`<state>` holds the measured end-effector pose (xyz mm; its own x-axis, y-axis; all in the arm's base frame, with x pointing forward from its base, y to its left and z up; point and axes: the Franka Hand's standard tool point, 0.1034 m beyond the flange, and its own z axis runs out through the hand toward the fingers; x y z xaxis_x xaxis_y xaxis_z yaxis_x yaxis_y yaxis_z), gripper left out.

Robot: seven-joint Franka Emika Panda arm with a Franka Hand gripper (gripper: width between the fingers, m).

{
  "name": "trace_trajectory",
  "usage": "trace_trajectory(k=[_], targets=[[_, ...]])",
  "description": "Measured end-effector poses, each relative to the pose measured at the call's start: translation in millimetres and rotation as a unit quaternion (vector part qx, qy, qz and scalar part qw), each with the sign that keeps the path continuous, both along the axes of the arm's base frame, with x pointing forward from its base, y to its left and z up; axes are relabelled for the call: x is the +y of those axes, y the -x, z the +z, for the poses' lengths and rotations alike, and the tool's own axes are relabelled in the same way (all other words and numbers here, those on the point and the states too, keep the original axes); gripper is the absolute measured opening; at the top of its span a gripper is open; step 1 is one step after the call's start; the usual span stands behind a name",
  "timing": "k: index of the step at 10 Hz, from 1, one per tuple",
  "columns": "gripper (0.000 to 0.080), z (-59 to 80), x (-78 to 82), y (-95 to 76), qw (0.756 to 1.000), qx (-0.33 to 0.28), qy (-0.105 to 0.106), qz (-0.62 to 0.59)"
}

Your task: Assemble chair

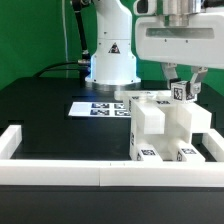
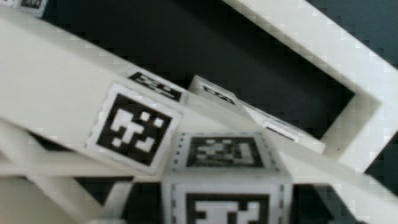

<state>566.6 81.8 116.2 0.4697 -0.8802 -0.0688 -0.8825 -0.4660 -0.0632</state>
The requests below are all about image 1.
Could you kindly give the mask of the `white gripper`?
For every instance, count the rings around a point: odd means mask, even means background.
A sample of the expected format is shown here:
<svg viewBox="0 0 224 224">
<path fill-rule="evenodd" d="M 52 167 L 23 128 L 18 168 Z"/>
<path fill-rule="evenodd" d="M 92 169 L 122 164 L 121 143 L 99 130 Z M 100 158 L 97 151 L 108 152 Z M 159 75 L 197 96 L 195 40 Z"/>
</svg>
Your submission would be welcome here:
<svg viewBox="0 0 224 224">
<path fill-rule="evenodd" d="M 164 62 L 168 86 L 178 80 L 176 64 L 193 66 L 190 92 L 198 94 L 207 67 L 224 69 L 224 12 L 192 15 L 187 27 L 165 27 L 161 17 L 140 17 L 135 45 L 140 59 Z"/>
</svg>

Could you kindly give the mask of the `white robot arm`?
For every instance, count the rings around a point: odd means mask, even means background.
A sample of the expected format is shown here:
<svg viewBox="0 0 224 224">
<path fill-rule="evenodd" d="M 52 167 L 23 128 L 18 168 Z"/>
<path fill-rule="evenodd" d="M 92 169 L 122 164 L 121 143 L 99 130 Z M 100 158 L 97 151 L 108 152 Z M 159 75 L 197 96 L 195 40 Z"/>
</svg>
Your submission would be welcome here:
<svg viewBox="0 0 224 224">
<path fill-rule="evenodd" d="M 193 76 L 185 91 L 195 95 L 209 68 L 224 69 L 224 0 L 71 0 L 82 46 L 90 62 L 89 84 L 130 86 L 140 82 L 136 60 L 161 64 L 169 87 L 176 66 Z"/>
</svg>

